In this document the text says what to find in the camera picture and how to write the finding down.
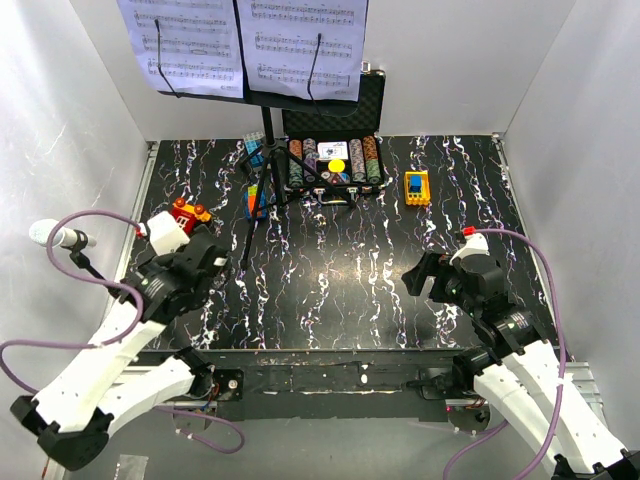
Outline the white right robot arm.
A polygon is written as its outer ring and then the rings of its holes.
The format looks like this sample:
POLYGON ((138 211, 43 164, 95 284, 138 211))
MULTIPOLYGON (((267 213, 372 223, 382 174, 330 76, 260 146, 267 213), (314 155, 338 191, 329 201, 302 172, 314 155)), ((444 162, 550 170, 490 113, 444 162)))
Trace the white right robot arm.
POLYGON ((454 358, 445 387, 488 400, 554 479, 638 478, 638 452, 592 410, 533 313, 510 300, 497 260, 427 251, 402 280, 418 296, 428 279, 430 299, 459 307, 481 341, 454 358))

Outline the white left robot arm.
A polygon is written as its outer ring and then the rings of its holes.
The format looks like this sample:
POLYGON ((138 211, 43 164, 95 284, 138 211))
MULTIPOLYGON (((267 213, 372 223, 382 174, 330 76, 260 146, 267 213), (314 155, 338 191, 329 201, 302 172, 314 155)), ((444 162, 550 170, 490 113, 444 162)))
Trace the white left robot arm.
POLYGON ((227 250, 200 225, 186 243, 111 284, 116 301, 91 338, 91 348, 81 350, 49 385, 18 397, 10 407, 50 459, 77 471, 136 417, 174 397, 200 400, 211 392, 214 367, 191 346, 131 381, 115 382, 176 318, 204 306, 227 259, 227 250))

